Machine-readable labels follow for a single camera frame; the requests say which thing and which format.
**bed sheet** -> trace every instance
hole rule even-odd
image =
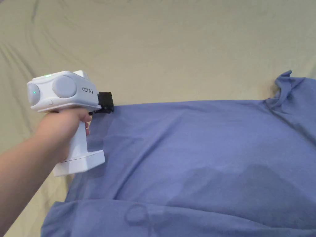
[[[0,2],[0,151],[34,131],[26,82],[52,72],[85,70],[116,105],[265,99],[282,71],[316,77],[313,0]],[[7,236],[39,236],[68,183],[50,176]]]

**device grip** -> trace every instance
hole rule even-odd
[[[80,122],[77,132],[70,141],[69,154],[66,161],[75,160],[76,157],[87,152],[86,126],[84,122]]]

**fingers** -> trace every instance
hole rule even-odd
[[[86,122],[85,125],[86,125],[86,136],[88,136],[90,134],[89,124]]]

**white base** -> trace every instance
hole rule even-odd
[[[75,157],[73,160],[58,163],[53,169],[54,176],[65,176],[90,170],[105,162],[104,152],[87,152],[85,155]]]

